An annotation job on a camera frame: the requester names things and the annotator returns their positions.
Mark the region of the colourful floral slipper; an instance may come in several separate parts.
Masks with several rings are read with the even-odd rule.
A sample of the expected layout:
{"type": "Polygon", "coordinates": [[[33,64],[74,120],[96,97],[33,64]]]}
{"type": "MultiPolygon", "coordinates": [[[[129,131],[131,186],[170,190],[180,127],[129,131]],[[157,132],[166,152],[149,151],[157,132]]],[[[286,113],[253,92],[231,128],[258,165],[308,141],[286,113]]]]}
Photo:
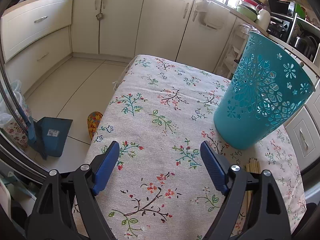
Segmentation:
{"type": "Polygon", "coordinates": [[[100,121],[103,117],[103,114],[99,111],[92,112],[87,118],[87,128],[90,139],[93,139],[94,134],[96,133],[100,121]]]}

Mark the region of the floral tablecloth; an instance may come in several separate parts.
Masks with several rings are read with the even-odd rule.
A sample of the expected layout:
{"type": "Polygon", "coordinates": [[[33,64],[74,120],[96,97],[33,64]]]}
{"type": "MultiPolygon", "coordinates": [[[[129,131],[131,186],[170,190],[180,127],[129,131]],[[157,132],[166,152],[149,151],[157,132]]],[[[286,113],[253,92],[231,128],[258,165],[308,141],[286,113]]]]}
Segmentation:
{"type": "Polygon", "coordinates": [[[231,164],[257,161],[272,172],[291,229],[306,211],[302,178],[283,126],[241,151],[217,133],[213,114],[229,81],[197,68],[139,55],[123,72],[97,127],[86,162],[120,146],[97,196],[116,239],[203,239],[222,202],[200,156],[208,141],[231,164]]]}

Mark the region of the blue dustpan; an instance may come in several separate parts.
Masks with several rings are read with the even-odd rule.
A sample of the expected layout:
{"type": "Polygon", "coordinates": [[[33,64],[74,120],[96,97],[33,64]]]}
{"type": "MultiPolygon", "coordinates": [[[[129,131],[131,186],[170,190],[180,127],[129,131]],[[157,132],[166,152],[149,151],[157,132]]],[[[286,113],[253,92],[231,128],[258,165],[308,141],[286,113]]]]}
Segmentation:
{"type": "Polygon", "coordinates": [[[47,157],[61,157],[72,122],[72,119],[51,117],[34,121],[30,116],[27,124],[28,145],[44,160],[47,157]]]}

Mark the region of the teal perforated plastic basket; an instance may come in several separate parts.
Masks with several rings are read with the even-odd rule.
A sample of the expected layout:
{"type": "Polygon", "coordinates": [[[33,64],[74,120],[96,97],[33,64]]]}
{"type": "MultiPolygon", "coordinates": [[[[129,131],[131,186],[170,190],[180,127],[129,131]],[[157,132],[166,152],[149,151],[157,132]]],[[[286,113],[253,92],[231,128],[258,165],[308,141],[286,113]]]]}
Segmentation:
{"type": "Polygon", "coordinates": [[[214,113],[215,128],[233,148],[246,150],[293,116],[314,91],[310,77],[292,56],[250,31],[214,113]]]}

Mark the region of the white storage rack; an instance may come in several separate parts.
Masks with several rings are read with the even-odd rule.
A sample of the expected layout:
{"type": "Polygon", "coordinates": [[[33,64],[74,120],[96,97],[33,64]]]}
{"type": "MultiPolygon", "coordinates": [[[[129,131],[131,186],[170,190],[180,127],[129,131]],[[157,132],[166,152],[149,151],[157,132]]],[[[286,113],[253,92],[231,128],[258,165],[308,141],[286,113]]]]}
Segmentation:
{"type": "Polygon", "coordinates": [[[239,24],[233,30],[215,67],[214,74],[231,79],[241,60],[251,25],[239,24]]]}

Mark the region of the white thermos jug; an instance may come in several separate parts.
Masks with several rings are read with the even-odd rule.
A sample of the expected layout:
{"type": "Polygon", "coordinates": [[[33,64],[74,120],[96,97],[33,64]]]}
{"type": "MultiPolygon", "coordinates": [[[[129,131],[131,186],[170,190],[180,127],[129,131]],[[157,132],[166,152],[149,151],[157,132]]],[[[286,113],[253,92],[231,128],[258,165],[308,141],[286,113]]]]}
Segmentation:
{"type": "Polygon", "coordinates": [[[261,29],[267,31],[268,25],[271,20],[270,13],[260,5],[257,5],[255,10],[257,12],[257,19],[255,20],[255,23],[259,25],[261,29]]]}

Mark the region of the green bowl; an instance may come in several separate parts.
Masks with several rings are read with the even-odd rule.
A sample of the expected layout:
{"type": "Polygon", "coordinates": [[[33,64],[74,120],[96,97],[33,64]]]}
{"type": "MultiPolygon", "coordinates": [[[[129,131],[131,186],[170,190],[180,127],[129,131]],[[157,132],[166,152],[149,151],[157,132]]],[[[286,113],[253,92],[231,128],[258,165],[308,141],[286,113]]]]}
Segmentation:
{"type": "Polygon", "coordinates": [[[246,6],[238,5],[236,7],[236,11],[239,12],[240,14],[246,16],[247,18],[249,18],[253,22],[255,22],[255,20],[257,19],[257,14],[246,6]]]}

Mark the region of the black toaster oven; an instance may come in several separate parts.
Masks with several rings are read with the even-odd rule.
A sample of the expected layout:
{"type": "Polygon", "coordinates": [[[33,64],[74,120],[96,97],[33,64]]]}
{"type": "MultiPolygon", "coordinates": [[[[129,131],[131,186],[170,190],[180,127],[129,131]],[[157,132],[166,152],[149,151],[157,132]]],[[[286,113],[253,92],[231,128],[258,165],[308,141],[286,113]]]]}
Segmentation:
{"type": "Polygon", "coordinates": [[[271,12],[271,19],[267,28],[267,33],[284,42],[287,42],[292,26],[293,18],[271,12]]]}

